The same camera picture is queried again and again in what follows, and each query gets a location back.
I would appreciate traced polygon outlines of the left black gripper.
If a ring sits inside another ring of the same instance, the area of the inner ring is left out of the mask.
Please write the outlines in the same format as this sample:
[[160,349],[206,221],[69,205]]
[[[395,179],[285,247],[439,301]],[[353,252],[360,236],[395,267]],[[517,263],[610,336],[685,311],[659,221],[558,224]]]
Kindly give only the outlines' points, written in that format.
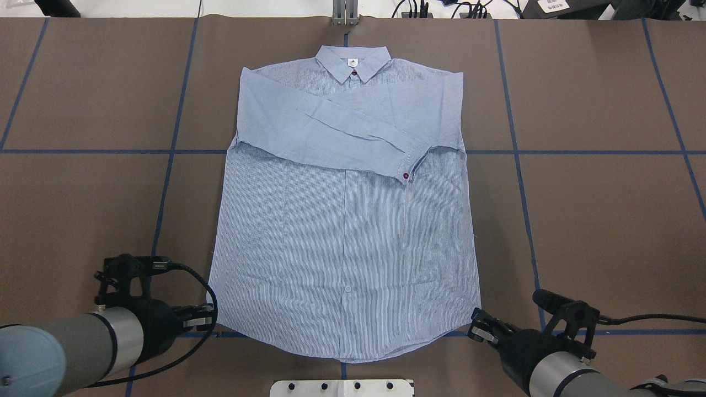
[[[132,312],[143,330],[142,353],[164,353],[178,336],[192,330],[207,331],[214,327],[212,304],[178,306],[172,309],[157,299],[132,299]],[[179,316],[202,316],[182,319]]]

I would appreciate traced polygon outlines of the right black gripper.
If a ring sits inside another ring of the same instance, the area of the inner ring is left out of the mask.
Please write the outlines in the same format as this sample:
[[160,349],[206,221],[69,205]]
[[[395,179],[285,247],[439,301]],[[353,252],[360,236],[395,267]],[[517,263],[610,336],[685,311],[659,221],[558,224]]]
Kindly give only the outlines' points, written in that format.
[[[501,341],[504,334],[512,336]],[[537,364],[552,353],[552,334],[536,329],[519,331],[519,327],[481,308],[474,309],[467,336],[476,342],[496,345],[502,370],[512,381],[528,381]]]

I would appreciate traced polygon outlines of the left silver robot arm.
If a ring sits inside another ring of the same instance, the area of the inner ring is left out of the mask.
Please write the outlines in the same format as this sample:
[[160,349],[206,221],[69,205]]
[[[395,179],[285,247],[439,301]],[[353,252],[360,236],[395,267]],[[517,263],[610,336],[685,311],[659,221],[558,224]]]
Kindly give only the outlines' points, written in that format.
[[36,326],[2,327],[2,395],[63,396],[109,384],[136,364],[164,354],[177,337],[212,331],[213,304],[170,307],[159,300],[96,311]]

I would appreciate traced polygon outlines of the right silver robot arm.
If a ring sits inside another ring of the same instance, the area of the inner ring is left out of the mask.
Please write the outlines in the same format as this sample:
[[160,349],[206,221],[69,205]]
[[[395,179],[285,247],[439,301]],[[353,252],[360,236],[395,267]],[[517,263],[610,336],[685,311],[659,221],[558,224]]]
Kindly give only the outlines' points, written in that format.
[[527,396],[704,396],[704,380],[653,377],[630,389],[590,365],[597,322],[560,310],[542,330],[520,329],[476,308],[467,336],[499,354],[502,371]]

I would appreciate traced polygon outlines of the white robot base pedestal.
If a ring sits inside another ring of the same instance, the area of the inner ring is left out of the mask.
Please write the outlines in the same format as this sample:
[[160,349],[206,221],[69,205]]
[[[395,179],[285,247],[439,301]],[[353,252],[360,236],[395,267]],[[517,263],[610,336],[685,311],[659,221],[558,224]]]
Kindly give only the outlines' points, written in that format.
[[276,381],[270,396],[414,396],[413,380],[327,379]]

